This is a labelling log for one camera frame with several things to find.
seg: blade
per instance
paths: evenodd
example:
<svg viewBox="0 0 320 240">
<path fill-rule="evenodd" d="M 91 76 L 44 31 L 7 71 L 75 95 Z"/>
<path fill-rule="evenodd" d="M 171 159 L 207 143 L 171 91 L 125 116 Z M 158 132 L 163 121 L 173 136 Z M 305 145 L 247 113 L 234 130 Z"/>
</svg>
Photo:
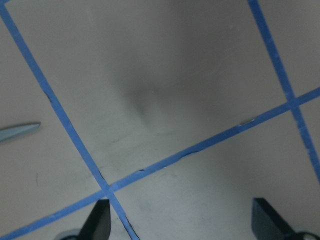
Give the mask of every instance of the blade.
<svg viewBox="0 0 320 240">
<path fill-rule="evenodd" d="M 32 123 L 0 129 L 0 142 L 31 133 L 38 129 L 39 126 L 40 123 Z"/>
</svg>

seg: black object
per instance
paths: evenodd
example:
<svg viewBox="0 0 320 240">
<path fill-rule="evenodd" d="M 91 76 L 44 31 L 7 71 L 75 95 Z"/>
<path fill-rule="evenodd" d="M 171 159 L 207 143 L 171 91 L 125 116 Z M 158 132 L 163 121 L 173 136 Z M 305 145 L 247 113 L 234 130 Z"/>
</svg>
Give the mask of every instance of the black object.
<svg viewBox="0 0 320 240">
<path fill-rule="evenodd" d="M 66 236 L 61 240 L 108 240 L 110 231 L 110 203 L 102 199 L 95 203 L 78 236 Z"/>
<path fill-rule="evenodd" d="M 264 198 L 253 199 L 251 228 L 257 240 L 320 240 L 312 233 L 296 233 Z"/>
</svg>

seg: floor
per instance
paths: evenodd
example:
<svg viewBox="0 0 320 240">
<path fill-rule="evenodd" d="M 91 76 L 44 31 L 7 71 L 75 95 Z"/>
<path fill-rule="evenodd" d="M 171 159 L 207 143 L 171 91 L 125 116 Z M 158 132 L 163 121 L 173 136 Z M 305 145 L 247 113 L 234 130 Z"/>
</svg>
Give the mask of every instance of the floor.
<svg viewBox="0 0 320 240">
<path fill-rule="evenodd" d="M 110 240 L 254 240 L 254 197 L 320 235 L 319 12 L 0 0 L 0 128 L 41 122 L 0 144 L 0 240 L 77 233 L 101 198 Z"/>
</svg>

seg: grid line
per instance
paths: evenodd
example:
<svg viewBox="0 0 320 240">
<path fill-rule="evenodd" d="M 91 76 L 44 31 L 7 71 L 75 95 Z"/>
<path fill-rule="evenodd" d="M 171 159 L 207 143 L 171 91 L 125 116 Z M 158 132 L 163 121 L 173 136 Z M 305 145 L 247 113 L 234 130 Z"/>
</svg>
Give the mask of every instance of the grid line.
<svg viewBox="0 0 320 240">
<path fill-rule="evenodd" d="M 59 103 L 58 98 L 52 91 L 48 81 L 46 80 L 45 76 L 43 75 L 41 69 L 39 68 L 38 64 L 36 63 L 35 59 L 32 56 L 32 53 L 30 52 L 27 44 L 23 40 L 22 36 L 20 35 L 14 21 L 12 20 L 10 14 L 8 13 L 5 3 L 9 2 L 9 0 L 0 0 L 0 15 L 5 23 L 6 27 L 8 28 L 12 38 L 14 39 L 16 45 L 18 46 L 21 54 L 25 58 L 26 62 L 29 65 L 29 68 L 33 72 L 35 78 L 37 79 L 41 89 L 44 91 L 44 93 L 48 96 L 48 99 L 50 100 L 50 103 L 52 105 L 53 110 L 56 112 L 56 115 L 58 116 L 59 120 L 61 121 L 63 127 L 69 134 L 72 142 L 76 146 L 77 150 L 79 151 L 80 155 L 82 156 L 83 160 L 87 164 L 89 170 L 91 171 L 92 175 L 95 177 L 97 183 L 100 185 L 101 190 L 91 194 L 90 196 L 73 203 L 70 206 L 67 206 L 49 216 L 43 217 L 27 226 L 21 227 L 15 231 L 12 231 L 9 234 L 6 234 L 2 237 L 0 237 L 0 240 L 11 240 L 15 239 L 17 237 L 20 237 L 22 235 L 28 234 L 30 232 L 33 232 L 36 229 L 39 229 L 41 227 L 44 227 L 54 221 L 57 221 L 58 219 L 61 219 L 79 209 L 82 209 L 83 207 L 97 201 L 98 199 L 106 196 L 109 198 L 113 208 L 117 212 L 119 218 L 122 221 L 122 224 L 124 225 L 125 229 L 128 231 L 131 239 L 139 239 L 132 229 L 128 219 L 126 218 L 125 211 L 123 210 L 122 206 L 120 205 L 119 201 L 117 200 L 116 196 L 114 195 L 114 192 L 118 191 L 119 189 L 122 189 L 126 187 L 129 184 L 132 184 L 148 175 L 151 175 L 152 173 L 155 173 L 167 166 L 170 166 L 177 161 L 181 160 L 182 158 L 185 158 L 189 156 L 190 154 L 194 154 L 197 152 L 200 152 L 204 149 L 207 149 L 209 147 L 212 147 L 213 145 L 216 145 L 226 139 L 229 139 L 237 134 L 240 134 L 250 128 L 253 128 L 259 124 L 262 124 L 272 118 L 275 118 L 287 111 L 292 111 L 293 117 L 295 121 L 297 122 L 297 127 L 299 129 L 300 136 L 303 140 L 303 143 L 305 147 L 307 148 L 307 152 L 309 154 L 309 157 L 311 159 L 311 163 L 313 165 L 314 171 L 317 175 L 318 180 L 320 181 L 320 164 L 319 164 L 319 158 L 317 155 L 317 152 L 314 148 L 314 145 L 312 143 L 311 136 L 309 134 L 308 128 L 306 126 L 306 123 L 303 118 L 303 114 L 299 108 L 300 105 L 305 104 L 307 102 L 310 102 L 314 100 L 315 98 L 320 97 L 320 87 L 309 91 L 299 97 L 295 97 L 294 91 L 292 90 L 291 84 L 289 82 L 288 76 L 286 74 L 285 68 L 282 64 L 282 61 L 280 59 L 278 50 L 276 48 L 276 45 L 274 44 L 274 41 L 272 39 L 271 33 L 269 31 L 269 28 L 267 26 L 267 23 L 265 21 L 265 18 L 263 16 L 263 13 L 260 9 L 259 3 L 257 0 L 247 0 L 248 4 L 251 8 L 252 14 L 256 20 L 256 24 L 260 30 L 261 36 L 264 40 L 265 46 L 268 50 L 269 56 L 271 58 L 271 61 L 273 63 L 274 69 L 277 73 L 277 76 L 279 78 L 282 90 L 286 96 L 287 102 L 279 105 L 267 112 L 262 113 L 261 115 L 257 116 L 252 121 L 242 124 L 242 125 L 236 125 L 228 130 L 225 130 L 213 137 L 210 137 L 202 142 L 199 142 L 193 146 L 190 146 L 172 156 L 169 156 L 161 161 L 156 162 L 155 164 L 152 164 L 146 168 L 143 169 L 143 171 L 137 171 L 134 172 L 115 183 L 108 185 L 108 183 L 103 179 L 103 177 L 100 174 L 100 171 L 98 169 L 98 166 L 90 156 L 88 150 L 86 149 L 85 145 L 81 141 L 79 135 L 77 134 L 76 130 L 72 126 L 71 121 L 69 120 L 67 114 L 65 113 L 63 107 Z"/>
</svg>

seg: metal screw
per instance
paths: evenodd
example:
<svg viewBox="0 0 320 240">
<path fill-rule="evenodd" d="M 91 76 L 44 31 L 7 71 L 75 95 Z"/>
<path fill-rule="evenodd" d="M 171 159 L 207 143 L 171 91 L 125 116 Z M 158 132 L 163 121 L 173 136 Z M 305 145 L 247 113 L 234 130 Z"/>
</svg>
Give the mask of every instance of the metal screw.
<svg viewBox="0 0 320 240">
<path fill-rule="evenodd" d="M 314 236 L 306 233 L 303 235 L 303 240 L 317 240 L 317 239 Z"/>
</svg>

